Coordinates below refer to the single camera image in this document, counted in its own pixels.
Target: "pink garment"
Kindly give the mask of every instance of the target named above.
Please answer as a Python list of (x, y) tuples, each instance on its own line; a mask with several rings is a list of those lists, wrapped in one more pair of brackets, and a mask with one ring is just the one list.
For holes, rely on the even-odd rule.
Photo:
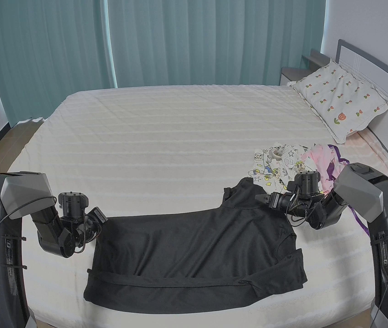
[(305, 161), (308, 157), (314, 161), (317, 171), (320, 172), (323, 193), (328, 194), (334, 186), (334, 181), (330, 179), (328, 174), (328, 167), (332, 163), (331, 169), (334, 168), (332, 177), (337, 178), (348, 163), (346, 161), (340, 162), (335, 149), (328, 145), (315, 145), (302, 155), (302, 160)]

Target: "mattress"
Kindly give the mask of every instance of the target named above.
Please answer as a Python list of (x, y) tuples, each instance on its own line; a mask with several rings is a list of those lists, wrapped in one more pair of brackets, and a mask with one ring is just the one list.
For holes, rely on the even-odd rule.
[[(162, 86), (84, 91), (41, 125), (10, 171), (47, 174), (54, 195), (82, 192), (106, 216), (218, 207), (224, 187), (247, 176), (257, 147), (275, 142), (335, 144), (289, 87)], [(388, 153), (368, 130), (340, 146), (342, 156), (388, 175)], [(86, 302), (94, 243), (63, 259), (38, 245), (30, 217), (22, 244), (29, 306), (56, 327), (323, 327), (357, 314), (374, 296), (369, 238), (345, 210), (319, 231), (296, 228), (308, 282), (245, 308), (150, 315)]]

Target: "curtain fold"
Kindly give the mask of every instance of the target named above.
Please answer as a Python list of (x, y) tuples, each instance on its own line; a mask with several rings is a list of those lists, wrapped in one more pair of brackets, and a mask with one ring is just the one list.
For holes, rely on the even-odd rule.
[(0, 0), (0, 97), (14, 125), (81, 90), (278, 85), (320, 50), (324, 13), (325, 0)]
[(107, 0), (119, 87), (278, 85), (320, 50), (325, 0)]
[(100, 0), (0, 0), (0, 97), (10, 125), (114, 86)]

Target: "pillowcase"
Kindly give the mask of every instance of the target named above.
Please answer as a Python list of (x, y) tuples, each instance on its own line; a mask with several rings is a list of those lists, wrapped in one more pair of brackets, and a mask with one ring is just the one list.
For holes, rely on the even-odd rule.
[(296, 90), (338, 144), (363, 130), (388, 110), (388, 98), (367, 81), (356, 79), (333, 60), (307, 77), (287, 85)]

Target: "purple trim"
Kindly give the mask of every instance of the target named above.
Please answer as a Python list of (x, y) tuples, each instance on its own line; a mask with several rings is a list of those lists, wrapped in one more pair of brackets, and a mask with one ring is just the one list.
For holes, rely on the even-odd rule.
[(360, 218), (357, 216), (357, 213), (355, 212), (354, 208), (349, 206), (350, 210), (352, 210), (352, 214), (354, 214), (355, 220), (357, 220), (358, 224), (361, 226), (361, 228), (364, 230), (364, 232), (367, 233), (367, 235), (370, 237), (369, 229), (361, 222)]
[[(328, 145), (329, 148), (333, 148), (335, 152), (337, 153), (337, 158), (339, 159), (339, 163), (346, 162), (347, 164), (350, 164), (350, 162), (346, 158), (342, 158), (340, 156), (340, 151), (337, 146), (334, 145)], [(332, 173), (334, 172), (334, 164), (333, 162), (329, 163), (328, 169), (326, 170), (329, 176), (330, 181), (335, 181), (335, 177), (332, 176)], [(369, 229), (361, 222), (360, 218), (357, 216), (354, 208), (349, 206), (350, 210), (352, 211), (352, 214), (354, 214), (355, 220), (358, 222), (358, 224), (361, 226), (361, 228), (364, 230), (364, 232), (367, 233), (367, 235), (370, 237)]]

